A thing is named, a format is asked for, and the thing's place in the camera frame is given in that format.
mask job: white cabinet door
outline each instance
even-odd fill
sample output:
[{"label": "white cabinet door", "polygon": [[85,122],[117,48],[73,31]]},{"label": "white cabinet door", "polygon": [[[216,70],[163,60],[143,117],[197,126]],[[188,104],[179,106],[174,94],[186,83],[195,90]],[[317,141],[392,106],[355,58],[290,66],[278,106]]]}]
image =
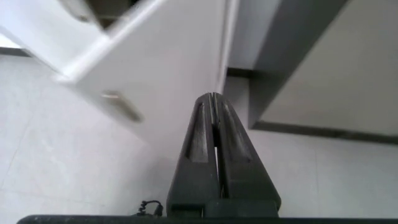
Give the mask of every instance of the white cabinet door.
[{"label": "white cabinet door", "polygon": [[0,33],[58,72],[106,36],[96,21],[78,20],[58,0],[0,0]]},{"label": "white cabinet door", "polygon": [[151,144],[175,141],[179,151],[195,100],[223,82],[236,3],[142,1],[57,80]]}]

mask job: tiled floor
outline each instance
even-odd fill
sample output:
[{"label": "tiled floor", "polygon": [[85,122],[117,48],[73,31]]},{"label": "tiled floor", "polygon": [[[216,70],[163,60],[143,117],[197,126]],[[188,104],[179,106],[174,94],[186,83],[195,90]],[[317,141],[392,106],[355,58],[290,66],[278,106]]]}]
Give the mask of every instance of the tiled floor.
[{"label": "tiled floor", "polygon": [[[33,213],[135,213],[165,202],[175,161],[54,84],[31,58],[0,55],[0,222]],[[247,121],[248,83],[225,95]],[[248,131],[283,217],[396,217],[398,147]]]}]

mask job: silver door handle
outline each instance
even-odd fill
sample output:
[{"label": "silver door handle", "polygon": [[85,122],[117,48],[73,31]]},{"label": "silver door handle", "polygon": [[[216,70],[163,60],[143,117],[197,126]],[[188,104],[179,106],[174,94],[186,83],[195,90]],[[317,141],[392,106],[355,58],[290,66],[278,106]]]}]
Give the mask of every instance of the silver door handle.
[{"label": "silver door handle", "polygon": [[138,112],[136,107],[130,103],[122,94],[118,91],[105,90],[101,96],[111,105],[113,105],[118,111],[127,116],[134,122],[141,122],[143,116]]}]

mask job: grout line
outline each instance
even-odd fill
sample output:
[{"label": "grout line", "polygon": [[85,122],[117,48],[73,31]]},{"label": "grout line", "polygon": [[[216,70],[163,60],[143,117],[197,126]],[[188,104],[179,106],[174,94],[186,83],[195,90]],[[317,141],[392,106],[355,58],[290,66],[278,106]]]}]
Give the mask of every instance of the grout line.
[{"label": "grout line", "polygon": [[17,191],[17,190],[9,190],[9,189],[1,189],[0,191],[10,192],[10,193],[15,193],[15,194],[21,194],[21,195],[25,195],[25,196],[29,196],[29,197],[41,197],[41,198],[47,198],[47,199],[51,199],[51,200],[63,200],[63,201],[66,201],[66,202],[84,203],[84,204],[88,204],[88,205],[97,205],[97,206],[100,206],[100,207],[106,207],[106,205],[104,205],[102,203],[85,202],[85,201],[75,200],[75,199],[70,199],[70,198],[53,197],[53,196],[48,196],[48,195],[39,195],[39,194],[28,193],[28,192],[20,192],[20,191]]},{"label": "grout line", "polygon": [[318,156],[317,156],[317,149],[315,149],[315,179],[317,180],[317,209],[318,209],[318,217],[321,215],[321,200],[319,197],[319,177],[318,177]]},{"label": "grout line", "polygon": [[[43,89],[40,90],[40,96],[37,99],[37,102],[40,102],[42,97],[43,97]],[[37,112],[37,110],[39,108],[39,105],[40,105],[40,103],[36,104],[36,107],[34,108],[32,115],[30,116],[30,118],[26,122],[25,128],[24,128],[24,130],[23,130],[23,132],[21,134],[21,138],[19,139],[18,146],[17,146],[16,150],[14,151],[14,154],[12,155],[11,162],[10,162],[8,168],[7,168],[6,175],[4,176],[3,180],[1,181],[0,190],[4,189],[4,183],[6,182],[6,178],[8,176],[8,173],[9,173],[10,169],[11,169],[12,163],[14,163],[14,159],[15,159],[15,157],[17,155],[17,152],[19,151],[19,149],[21,147],[22,140],[24,140],[24,138],[25,138],[25,135],[26,135],[26,132],[27,132],[27,128],[29,127],[30,122],[33,120],[34,116],[36,115],[36,112]]]},{"label": "grout line", "polygon": [[24,131],[22,132],[21,138],[19,139],[18,146],[17,146],[16,150],[14,151],[14,153],[12,155],[12,159],[11,159],[11,162],[10,162],[8,168],[7,168],[6,175],[5,175],[5,177],[3,178],[2,182],[1,182],[1,190],[4,188],[4,183],[6,182],[6,178],[8,176],[8,173],[9,173],[9,171],[11,169],[12,163],[14,162],[14,159],[15,159],[15,156],[17,155],[18,150],[21,147],[22,140],[24,139],[24,137],[26,135],[27,128],[29,127],[29,124],[30,124],[30,121],[32,120],[32,118],[33,118],[33,115],[29,118],[28,122],[26,123]]}]

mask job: black cable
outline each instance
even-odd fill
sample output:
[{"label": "black cable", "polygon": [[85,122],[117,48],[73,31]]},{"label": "black cable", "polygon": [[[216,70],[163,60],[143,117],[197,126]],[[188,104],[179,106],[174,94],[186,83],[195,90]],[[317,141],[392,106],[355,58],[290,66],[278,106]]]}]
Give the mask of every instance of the black cable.
[{"label": "black cable", "polygon": [[157,217],[161,217],[163,215],[163,206],[162,206],[161,202],[158,201],[158,200],[142,201],[141,202],[141,207],[138,208],[138,213],[136,215],[137,216],[146,216],[146,215],[148,215],[148,214],[146,214],[145,209],[146,209],[147,204],[150,204],[150,203],[157,203],[158,204],[153,215],[155,215]]}]

